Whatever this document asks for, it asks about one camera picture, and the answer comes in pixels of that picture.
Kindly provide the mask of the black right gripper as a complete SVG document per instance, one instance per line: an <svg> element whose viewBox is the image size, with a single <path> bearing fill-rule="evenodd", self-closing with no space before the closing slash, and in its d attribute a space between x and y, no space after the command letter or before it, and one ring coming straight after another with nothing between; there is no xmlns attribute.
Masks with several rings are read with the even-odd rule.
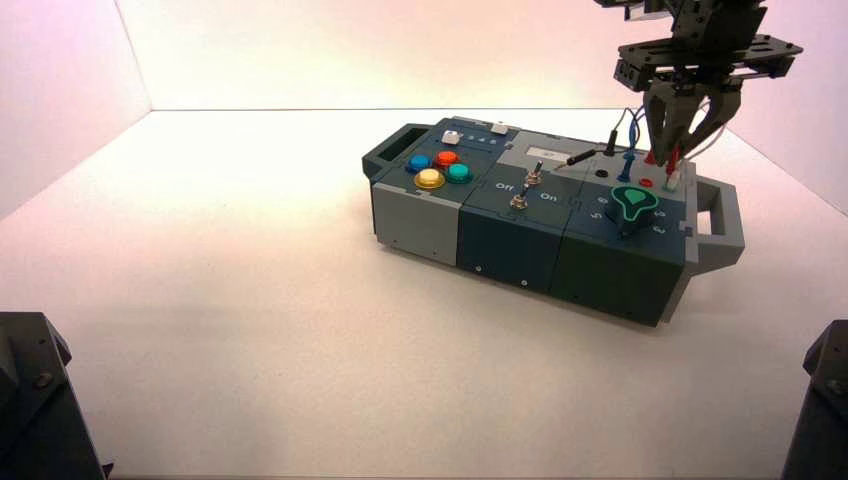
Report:
<svg viewBox="0 0 848 480"><path fill-rule="evenodd" d="M707 89L708 110L691 132L703 90L676 84L734 85L751 78L780 78L803 52L794 42L759 32L767 12L762 1L614 1L612 6L624 11L627 22L672 19L670 37L619 47L614 70L614 78L630 90L646 91L644 107L657 165L665 165L677 147L689 158L741 106L740 90Z"/></svg>

